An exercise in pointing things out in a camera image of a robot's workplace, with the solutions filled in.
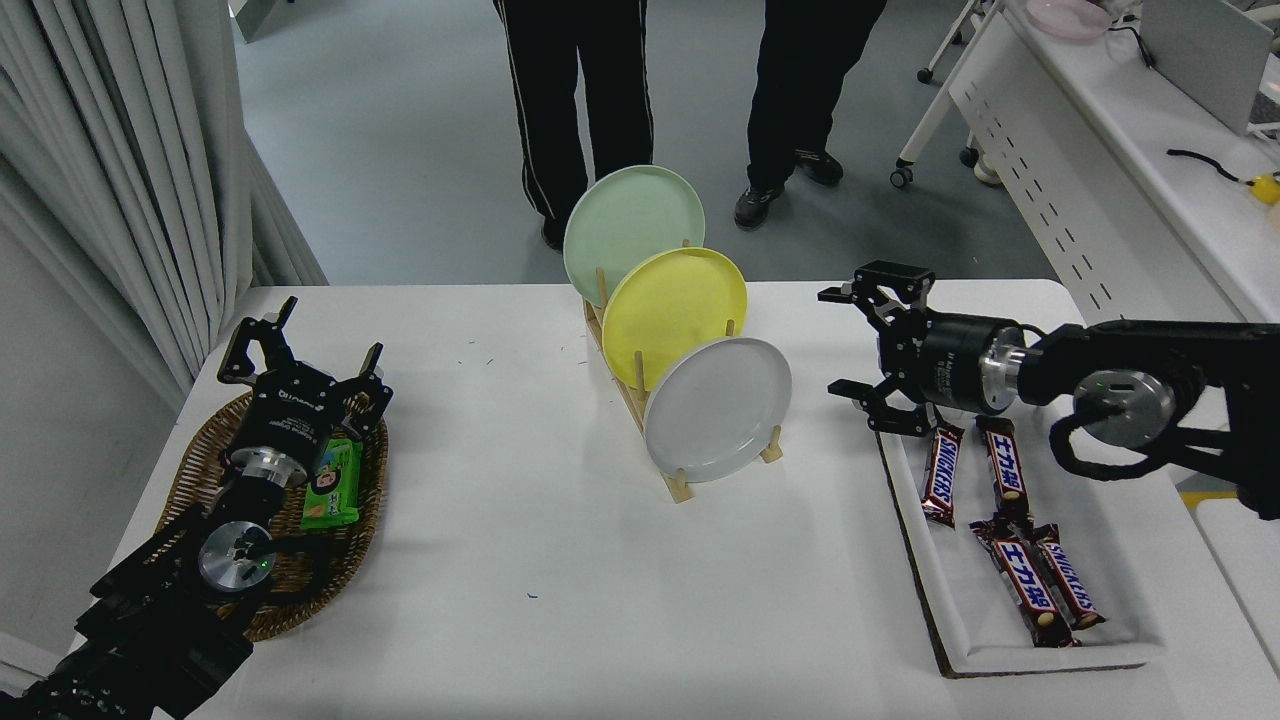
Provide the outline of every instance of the yellow plate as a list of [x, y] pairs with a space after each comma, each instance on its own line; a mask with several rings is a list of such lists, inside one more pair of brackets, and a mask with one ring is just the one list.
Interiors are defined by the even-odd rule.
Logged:
[[699, 345], [742, 332], [746, 282], [728, 258], [705, 247], [659, 252], [618, 283], [604, 309], [604, 360], [623, 383], [640, 387], [636, 351], [643, 354], [644, 389], [653, 389], [672, 363]]

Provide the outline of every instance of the laptop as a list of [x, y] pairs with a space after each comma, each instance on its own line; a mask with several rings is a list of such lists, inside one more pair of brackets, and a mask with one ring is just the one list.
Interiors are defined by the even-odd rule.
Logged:
[[[1228, 128], [1280, 129], [1280, 61], [1266, 26], [1225, 0], [1146, 0], [1139, 31], [1156, 70]], [[1275, 82], [1263, 85], [1265, 72]]]

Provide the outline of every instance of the robotic arm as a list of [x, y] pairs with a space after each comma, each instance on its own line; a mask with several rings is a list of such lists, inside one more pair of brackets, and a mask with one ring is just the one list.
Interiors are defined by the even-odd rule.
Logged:
[[[0, 693], [0, 717], [133, 720], [156, 707], [186, 717], [253, 652], [244, 630], [261, 606], [301, 602], [324, 585], [328, 542], [273, 539], [268, 524], [285, 488], [316, 473], [333, 430], [365, 437], [392, 389], [378, 370], [380, 343], [342, 382], [294, 360], [282, 328], [296, 302], [246, 318], [232, 336], [218, 379], [247, 384], [253, 397], [221, 454], [212, 507], [187, 509], [99, 580], [90, 589], [99, 601], [76, 623], [87, 642], [22, 697]], [[251, 342], [262, 350], [261, 374]], [[312, 556], [306, 588], [271, 592], [278, 553]]]
[[[883, 380], [828, 387], [858, 402], [868, 427], [923, 436], [933, 425], [931, 405], [997, 415], [1015, 398], [1048, 405], [1070, 395], [1073, 414], [1050, 430], [1064, 469], [1116, 480], [1172, 462], [1235, 483], [1245, 506], [1265, 520], [1280, 518], [1280, 483], [1268, 464], [1280, 442], [1271, 406], [1280, 400], [1280, 325], [1114, 320], [1044, 334], [1006, 318], [934, 311], [927, 306], [934, 281], [922, 268], [876, 261], [818, 295], [855, 305], [879, 333]], [[1041, 338], [1028, 347], [1024, 332]], [[1179, 425], [1210, 386], [1224, 389], [1229, 429]], [[890, 406], [896, 392], [915, 407]], [[1083, 460], [1071, 446], [1082, 428], [1144, 457], [1133, 465]]]

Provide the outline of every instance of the white stripe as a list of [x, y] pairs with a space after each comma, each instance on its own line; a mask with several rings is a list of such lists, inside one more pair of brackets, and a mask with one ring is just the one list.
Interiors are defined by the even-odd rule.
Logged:
[[524, 172], [521, 173], [521, 181], [522, 181], [522, 184], [525, 186], [525, 193], [529, 195], [529, 199], [531, 201], [532, 200], [532, 188], [529, 187], [529, 178], [530, 178], [530, 176], [532, 176], [534, 184], [538, 187], [538, 193], [543, 196], [543, 205], [545, 205], [547, 213], [550, 214], [550, 219], [554, 220], [556, 219], [556, 210], [554, 210], [554, 208], [552, 208], [550, 200], [547, 199], [547, 191], [543, 190], [543, 184], [540, 182], [538, 182], [538, 174], [534, 172], [534, 160], [532, 160], [534, 152], [532, 152], [532, 147], [530, 146], [530, 142], [529, 142], [529, 117], [525, 114], [525, 96], [520, 92], [520, 79], [517, 78], [517, 74], [516, 74], [516, 56], [515, 56], [515, 53], [511, 50], [511, 29], [507, 28], [507, 3], [506, 3], [506, 0], [499, 0], [499, 3], [498, 3], [498, 14], [502, 17], [502, 29], [503, 29], [503, 33], [507, 37], [507, 63], [511, 64], [511, 83], [516, 88], [516, 108], [520, 111], [520, 119], [521, 119], [520, 126], [522, 128], [522, 131], [520, 133], [520, 143], [521, 143], [521, 147], [525, 151], [525, 158], [529, 159], [529, 161], [525, 163]]
[[[649, 104], [649, 59], [645, 56], [644, 40], [646, 35], [644, 24], [644, 3], [637, 1], [636, 9], [640, 12], [640, 78], [644, 81], [644, 109], [649, 115], [649, 145], [654, 143], [653, 137], [653, 106]], [[653, 150], [649, 150], [649, 161], [653, 161]]]

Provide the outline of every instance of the chair wheel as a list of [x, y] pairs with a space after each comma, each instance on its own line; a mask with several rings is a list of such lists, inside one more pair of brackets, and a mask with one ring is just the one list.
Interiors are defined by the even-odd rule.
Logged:
[[888, 176], [888, 182], [899, 190], [902, 190], [904, 187], [911, 184], [911, 181], [914, 179], [915, 178], [911, 174], [911, 168], [899, 168], [892, 173], [890, 173]]

